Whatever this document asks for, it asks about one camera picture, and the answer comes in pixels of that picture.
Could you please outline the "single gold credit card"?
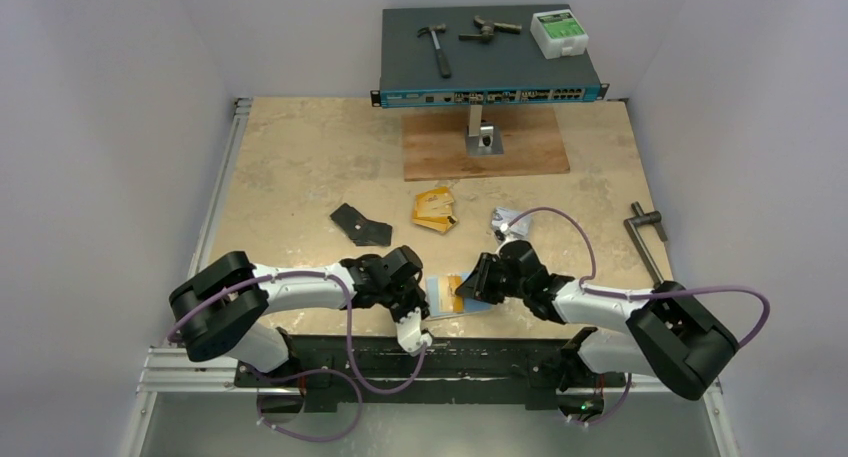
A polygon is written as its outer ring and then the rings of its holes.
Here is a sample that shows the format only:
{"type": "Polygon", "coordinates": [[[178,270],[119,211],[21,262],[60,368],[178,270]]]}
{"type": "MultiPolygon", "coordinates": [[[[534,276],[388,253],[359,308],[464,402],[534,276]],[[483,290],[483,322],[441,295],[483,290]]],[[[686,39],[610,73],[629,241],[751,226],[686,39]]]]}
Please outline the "single gold credit card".
{"type": "Polygon", "coordinates": [[[461,314],[465,311],[464,299],[457,294],[463,278],[460,275],[449,274],[437,280],[439,309],[444,314],[461,314]]]}

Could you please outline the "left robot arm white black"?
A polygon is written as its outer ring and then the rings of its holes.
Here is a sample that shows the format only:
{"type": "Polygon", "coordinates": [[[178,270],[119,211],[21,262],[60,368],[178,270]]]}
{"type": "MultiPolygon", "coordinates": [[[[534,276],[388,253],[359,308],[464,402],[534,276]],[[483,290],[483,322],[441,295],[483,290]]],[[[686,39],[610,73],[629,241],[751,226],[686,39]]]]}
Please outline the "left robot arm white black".
{"type": "Polygon", "coordinates": [[[384,256],[366,254],[314,268],[253,263],[231,251],[179,285],[168,302],[175,324],[167,339],[192,362],[229,356],[251,365],[272,385],[297,376],[298,359],[288,337],[261,324],[266,314],[301,309],[352,312],[386,308],[399,346],[411,356],[433,343],[424,329],[429,304],[419,278],[423,265],[408,246],[384,256]]]}

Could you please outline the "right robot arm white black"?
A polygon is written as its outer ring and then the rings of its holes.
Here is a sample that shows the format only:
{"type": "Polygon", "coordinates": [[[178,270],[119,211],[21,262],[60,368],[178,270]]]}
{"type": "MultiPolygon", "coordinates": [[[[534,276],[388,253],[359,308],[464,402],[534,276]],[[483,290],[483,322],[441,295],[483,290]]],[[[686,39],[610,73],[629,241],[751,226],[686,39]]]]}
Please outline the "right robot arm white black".
{"type": "Polygon", "coordinates": [[[582,284],[550,272],[524,240],[484,252],[458,296],[497,305],[517,298],[540,320],[586,324],[561,358],[564,376],[584,384],[607,372],[653,376],[697,400],[741,344],[700,301],[675,282],[660,292],[582,284]]]}

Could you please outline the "wooden board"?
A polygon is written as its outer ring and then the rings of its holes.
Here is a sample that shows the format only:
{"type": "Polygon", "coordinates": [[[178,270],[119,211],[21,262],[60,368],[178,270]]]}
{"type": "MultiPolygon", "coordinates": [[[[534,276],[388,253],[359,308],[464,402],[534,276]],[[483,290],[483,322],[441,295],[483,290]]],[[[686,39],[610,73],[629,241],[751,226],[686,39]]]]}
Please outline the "wooden board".
{"type": "Polygon", "coordinates": [[[570,171],[549,106],[419,112],[402,117],[401,132],[406,181],[570,171]]]}

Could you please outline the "white green box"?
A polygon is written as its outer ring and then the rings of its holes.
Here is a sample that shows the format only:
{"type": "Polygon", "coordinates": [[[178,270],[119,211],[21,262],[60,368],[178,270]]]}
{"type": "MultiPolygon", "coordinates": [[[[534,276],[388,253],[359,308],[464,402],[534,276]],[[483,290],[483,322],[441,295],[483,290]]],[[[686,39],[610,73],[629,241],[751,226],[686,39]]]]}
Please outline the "white green box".
{"type": "Polygon", "coordinates": [[[547,60],[583,55],[589,36],[571,9],[534,13],[531,35],[547,60]]]}

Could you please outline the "metal clamp tool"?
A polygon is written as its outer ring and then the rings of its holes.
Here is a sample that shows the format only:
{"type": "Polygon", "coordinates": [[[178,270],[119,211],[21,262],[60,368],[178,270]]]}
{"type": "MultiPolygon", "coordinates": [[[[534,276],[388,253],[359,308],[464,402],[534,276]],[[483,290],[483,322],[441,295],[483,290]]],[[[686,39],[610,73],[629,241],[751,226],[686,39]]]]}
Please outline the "metal clamp tool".
{"type": "Polygon", "coordinates": [[[521,24],[497,22],[491,19],[484,19],[480,15],[474,16],[473,25],[478,29],[478,32],[476,34],[461,33],[458,35],[459,41],[489,43],[495,38],[497,33],[519,35],[523,30],[521,24]]]}

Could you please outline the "hammer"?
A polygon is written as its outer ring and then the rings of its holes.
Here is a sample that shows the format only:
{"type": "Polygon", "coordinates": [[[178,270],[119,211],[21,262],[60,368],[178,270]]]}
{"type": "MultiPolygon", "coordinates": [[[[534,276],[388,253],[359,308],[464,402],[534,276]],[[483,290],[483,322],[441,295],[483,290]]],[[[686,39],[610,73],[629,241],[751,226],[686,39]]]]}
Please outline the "hammer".
{"type": "Polygon", "coordinates": [[[452,77],[452,70],[450,67],[449,60],[439,40],[439,35],[445,33],[446,31],[447,26],[444,23],[422,27],[417,31],[418,37],[423,37],[425,35],[430,36],[434,47],[434,55],[437,69],[440,77],[443,79],[449,79],[452,77]]]}

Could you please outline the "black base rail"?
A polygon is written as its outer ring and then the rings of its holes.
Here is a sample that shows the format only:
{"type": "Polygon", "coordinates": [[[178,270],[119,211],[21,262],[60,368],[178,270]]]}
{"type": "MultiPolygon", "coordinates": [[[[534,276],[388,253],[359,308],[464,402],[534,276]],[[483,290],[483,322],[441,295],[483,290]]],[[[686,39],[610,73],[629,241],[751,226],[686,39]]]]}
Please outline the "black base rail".
{"type": "Polygon", "coordinates": [[[241,389],[293,390],[308,412],[334,412],[356,402],[347,383],[358,368],[369,384],[400,392],[364,391],[366,403],[520,405],[597,415],[604,397],[624,387],[620,372],[595,374],[571,352],[572,339],[437,338],[424,358],[412,357],[392,337],[303,335],[280,369],[255,375],[239,362],[234,384],[241,389]]]}

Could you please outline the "metal stand post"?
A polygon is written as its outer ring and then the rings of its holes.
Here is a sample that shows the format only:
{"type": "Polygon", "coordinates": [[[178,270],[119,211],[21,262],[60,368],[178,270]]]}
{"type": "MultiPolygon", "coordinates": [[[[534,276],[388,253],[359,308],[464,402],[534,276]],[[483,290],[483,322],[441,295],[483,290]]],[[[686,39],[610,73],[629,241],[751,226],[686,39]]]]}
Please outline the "metal stand post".
{"type": "Polygon", "coordinates": [[[468,111],[465,146],[471,157],[502,155],[502,134],[499,127],[482,117],[483,106],[471,105],[468,111]]]}

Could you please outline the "blue network switch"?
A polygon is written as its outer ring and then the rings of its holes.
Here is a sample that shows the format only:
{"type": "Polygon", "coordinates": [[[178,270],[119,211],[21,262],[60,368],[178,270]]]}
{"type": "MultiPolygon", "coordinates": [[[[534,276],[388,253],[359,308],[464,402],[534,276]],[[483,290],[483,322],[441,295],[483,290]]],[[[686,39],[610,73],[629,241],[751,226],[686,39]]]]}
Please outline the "blue network switch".
{"type": "Polygon", "coordinates": [[[588,54],[547,60],[530,32],[534,13],[564,4],[392,8],[382,12],[381,75],[371,104],[382,108],[583,103],[606,97],[588,54]],[[476,34],[475,15],[521,24],[519,35],[497,33],[489,43],[459,41],[476,34]],[[452,70],[440,77],[432,40],[417,31],[444,23],[439,35],[452,70]]]}

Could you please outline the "aluminium frame rail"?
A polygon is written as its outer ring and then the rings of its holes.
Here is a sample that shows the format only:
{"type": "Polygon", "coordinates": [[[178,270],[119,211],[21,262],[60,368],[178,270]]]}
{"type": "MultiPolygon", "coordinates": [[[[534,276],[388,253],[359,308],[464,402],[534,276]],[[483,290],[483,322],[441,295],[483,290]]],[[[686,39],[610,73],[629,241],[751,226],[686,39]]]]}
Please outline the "aluminium frame rail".
{"type": "MultiPolygon", "coordinates": [[[[212,209],[191,266],[243,248],[263,263],[312,266],[352,250],[330,222],[349,202],[391,223],[430,274],[465,269],[492,242],[491,210],[548,206],[535,244],[561,270],[584,273],[592,245],[606,285],[649,281],[623,225],[630,204],[652,202],[626,107],[618,101],[531,106],[510,131],[548,127],[563,139],[566,174],[448,178],[459,225],[446,235],[414,226],[410,208],[425,181],[403,178],[408,109],[363,98],[245,99],[233,119],[212,209]]],[[[596,429],[553,411],[520,406],[371,404],[348,436],[303,442],[256,422],[254,398],[233,383],[232,362],[196,371],[172,346],[145,362],[123,456],[735,456],[722,391],[699,402],[635,379],[620,410],[596,429]]]]}

